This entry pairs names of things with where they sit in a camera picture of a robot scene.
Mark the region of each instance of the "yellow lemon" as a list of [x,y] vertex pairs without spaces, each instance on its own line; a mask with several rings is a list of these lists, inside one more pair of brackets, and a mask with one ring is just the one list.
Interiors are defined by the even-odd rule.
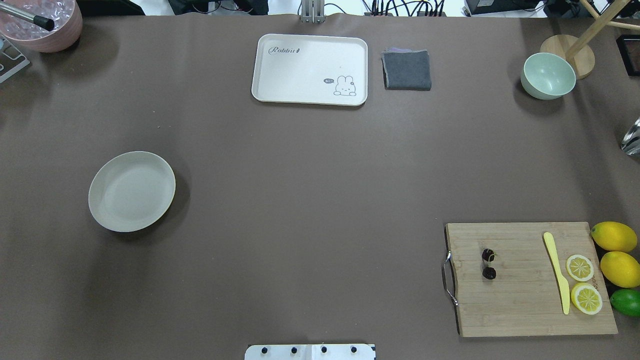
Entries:
[[602,297],[593,285],[578,282],[571,289],[571,302],[587,315],[595,315],[602,309]]
[[609,281],[621,288],[640,286],[640,264],[622,251],[611,251],[600,260],[600,269]]
[[566,272],[577,281],[589,281],[593,277],[593,264],[586,256],[571,255],[566,260]]
[[633,229],[615,221],[596,224],[591,228],[591,237],[607,251],[630,252],[638,244],[638,237]]

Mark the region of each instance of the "mint green bowl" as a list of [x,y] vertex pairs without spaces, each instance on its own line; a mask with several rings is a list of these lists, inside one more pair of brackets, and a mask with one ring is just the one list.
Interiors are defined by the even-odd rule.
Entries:
[[520,82],[529,95],[541,100],[552,100],[573,90],[575,72],[560,56],[537,53],[524,62]]

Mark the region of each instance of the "metal tongs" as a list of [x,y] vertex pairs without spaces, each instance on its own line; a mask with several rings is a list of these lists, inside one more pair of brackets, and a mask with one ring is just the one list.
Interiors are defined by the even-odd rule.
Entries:
[[28,21],[32,24],[40,26],[41,28],[47,31],[53,30],[53,28],[56,26],[53,20],[48,19],[46,17],[39,16],[39,15],[35,15],[23,9],[16,8],[15,6],[5,4],[4,0],[0,0],[0,12],[13,15],[18,19],[22,19],[24,21]]

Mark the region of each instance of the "yellow knife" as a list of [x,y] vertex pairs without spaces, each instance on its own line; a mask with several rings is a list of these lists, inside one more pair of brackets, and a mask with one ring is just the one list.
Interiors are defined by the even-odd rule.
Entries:
[[556,241],[551,233],[545,233],[542,236],[545,239],[545,246],[549,252],[551,258],[551,265],[554,266],[554,272],[556,273],[556,279],[558,281],[558,288],[560,289],[560,300],[562,300],[562,312],[565,315],[569,314],[569,282],[560,272],[560,263],[558,262],[558,251],[556,250]]

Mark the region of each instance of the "cutting board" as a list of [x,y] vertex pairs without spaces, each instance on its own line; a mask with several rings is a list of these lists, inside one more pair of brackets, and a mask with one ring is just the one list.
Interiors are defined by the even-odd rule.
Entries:
[[[617,334],[604,278],[589,224],[586,222],[526,222],[447,224],[454,296],[460,336],[537,336]],[[602,310],[587,315],[573,304],[564,315],[554,270],[542,234],[556,239],[563,275],[569,288],[577,282],[566,271],[574,254],[589,258],[595,275],[589,281],[602,296]],[[482,276],[482,251],[492,249],[496,278]]]

